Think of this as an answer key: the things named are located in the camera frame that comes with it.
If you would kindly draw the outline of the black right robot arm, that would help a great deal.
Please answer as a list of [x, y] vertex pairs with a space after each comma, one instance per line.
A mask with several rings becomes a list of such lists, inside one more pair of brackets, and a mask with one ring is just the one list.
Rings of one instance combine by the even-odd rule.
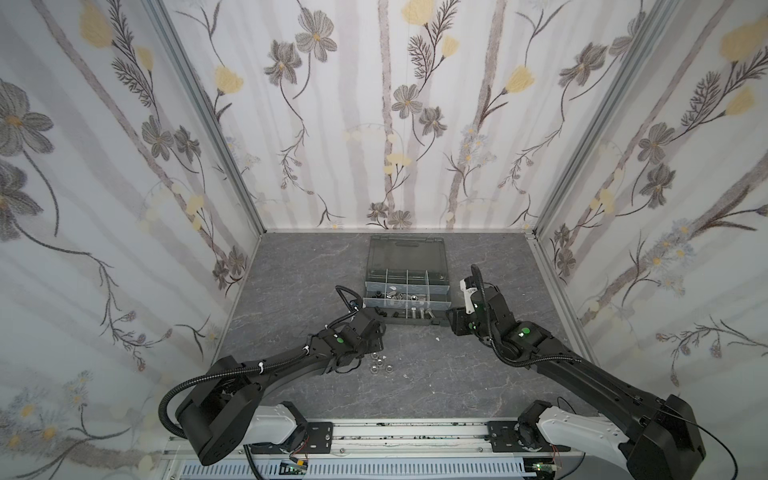
[[543, 375], [596, 410], [587, 417], [535, 401], [517, 417], [512, 438], [537, 450], [559, 445], [623, 468], [635, 479], [691, 479], [706, 457], [691, 406], [658, 397], [584, 359], [550, 331], [518, 321], [478, 266], [461, 283], [464, 305], [447, 315], [457, 336], [473, 335], [513, 368]]

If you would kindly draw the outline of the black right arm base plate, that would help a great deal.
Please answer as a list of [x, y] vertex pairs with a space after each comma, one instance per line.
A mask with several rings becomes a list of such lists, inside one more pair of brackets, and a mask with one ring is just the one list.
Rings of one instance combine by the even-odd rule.
[[553, 453], [536, 426], [518, 421], [489, 421], [488, 441], [494, 453]]

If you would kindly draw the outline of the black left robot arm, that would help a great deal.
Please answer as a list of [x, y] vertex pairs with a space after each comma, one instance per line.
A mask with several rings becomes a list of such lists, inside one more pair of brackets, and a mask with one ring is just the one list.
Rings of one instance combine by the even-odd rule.
[[217, 463], [266, 431], [257, 421], [261, 401], [311, 375], [338, 373], [383, 350], [386, 325], [378, 307], [366, 307], [355, 291], [338, 285], [347, 313], [308, 336], [298, 347], [260, 360], [216, 361], [203, 375], [181, 382], [160, 400], [158, 419], [188, 441], [204, 466]]

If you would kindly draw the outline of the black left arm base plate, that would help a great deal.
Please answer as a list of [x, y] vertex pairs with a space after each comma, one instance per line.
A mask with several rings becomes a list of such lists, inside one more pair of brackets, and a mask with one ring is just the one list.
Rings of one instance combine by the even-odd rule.
[[309, 422], [299, 425], [281, 444], [258, 443], [249, 446], [253, 454], [329, 454], [332, 447], [334, 424]]

